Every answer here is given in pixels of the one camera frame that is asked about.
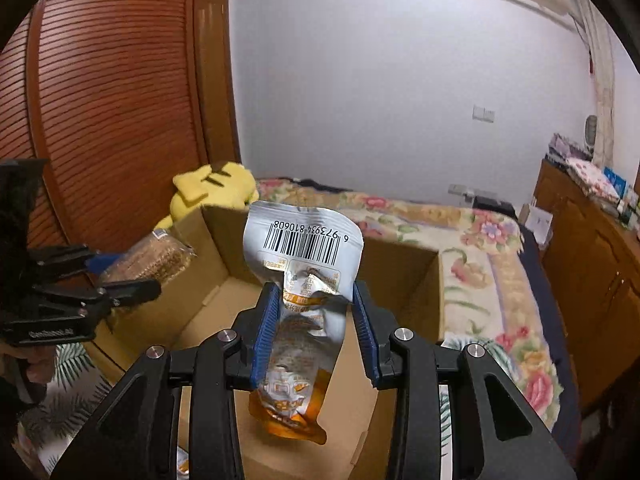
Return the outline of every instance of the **pink floral cloth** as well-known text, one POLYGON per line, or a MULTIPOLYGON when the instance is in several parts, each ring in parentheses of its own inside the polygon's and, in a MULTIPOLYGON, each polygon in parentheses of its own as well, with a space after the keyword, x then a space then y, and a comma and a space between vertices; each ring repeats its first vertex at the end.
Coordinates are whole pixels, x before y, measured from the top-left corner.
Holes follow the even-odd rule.
POLYGON ((570 174, 579 179, 578 184, 587 195, 592 194, 606 202, 617 204, 620 200, 616 189, 602 170, 595 164, 579 158, 568 158, 570 174))

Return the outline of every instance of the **leaf pattern fabric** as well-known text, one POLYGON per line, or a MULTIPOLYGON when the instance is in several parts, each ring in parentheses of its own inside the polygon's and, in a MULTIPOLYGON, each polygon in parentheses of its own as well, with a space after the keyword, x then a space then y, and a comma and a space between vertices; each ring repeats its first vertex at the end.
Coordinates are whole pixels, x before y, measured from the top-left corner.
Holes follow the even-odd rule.
MULTIPOLYGON (((462 350, 471 343, 481 344, 487 352, 500 365, 507 377, 517 384, 518 369, 510 355, 498 342, 485 337, 474 337, 446 333, 442 346, 454 350, 462 350)), ((446 386, 440 386, 440 446, 442 449, 440 463, 440 478, 452 478, 452 433, 451 433, 451 408, 449 404, 449 390, 446 386)))
MULTIPOLYGON (((18 428, 21 455, 36 454, 44 475, 51 474, 82 425, 111 391, 80 343, 57 346, 56 357, 45 399, 24 413, 18 428)), ((178 464, 187 463, 188 458, 188 453, 178 448, 178 464)), ((177 474, 177 480, 188 479, 188 473, 177 474)))

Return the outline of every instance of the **barcode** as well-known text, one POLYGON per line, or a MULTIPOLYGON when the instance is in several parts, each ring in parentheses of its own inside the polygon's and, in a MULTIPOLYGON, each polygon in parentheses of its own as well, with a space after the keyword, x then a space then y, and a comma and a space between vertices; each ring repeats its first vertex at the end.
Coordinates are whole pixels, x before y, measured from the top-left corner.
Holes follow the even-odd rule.
POLYGON ((270 251, 328 265, 335 265, 339 246, 340 237, 294 232, 273 225, 264 241, 264 248, 270 251))

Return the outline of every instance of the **small white box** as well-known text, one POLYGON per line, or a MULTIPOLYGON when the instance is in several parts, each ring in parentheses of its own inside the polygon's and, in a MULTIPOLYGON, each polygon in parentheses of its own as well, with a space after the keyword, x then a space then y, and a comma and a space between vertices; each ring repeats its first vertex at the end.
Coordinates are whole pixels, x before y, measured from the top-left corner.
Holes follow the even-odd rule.
POLYGON ((554 216, 544 209, 525 204, 522 206, 518 221, 533 233, 538 245, 544 248, 551 238, 551 222, 553 218, 554 216))

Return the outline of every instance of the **bed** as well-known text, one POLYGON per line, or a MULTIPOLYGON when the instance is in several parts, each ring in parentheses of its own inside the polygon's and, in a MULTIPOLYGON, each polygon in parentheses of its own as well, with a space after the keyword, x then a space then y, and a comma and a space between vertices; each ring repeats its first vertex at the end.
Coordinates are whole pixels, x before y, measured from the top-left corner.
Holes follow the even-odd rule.
POLYGON ((444 344, 478 340, 498 349, 490 352, 575 461, 578 391, 562 319, 529 230, 494 212, 388 200, 312 180, 261 179, 258 191, 270 202, 339 210, 365 237, 439 250, 444 344))

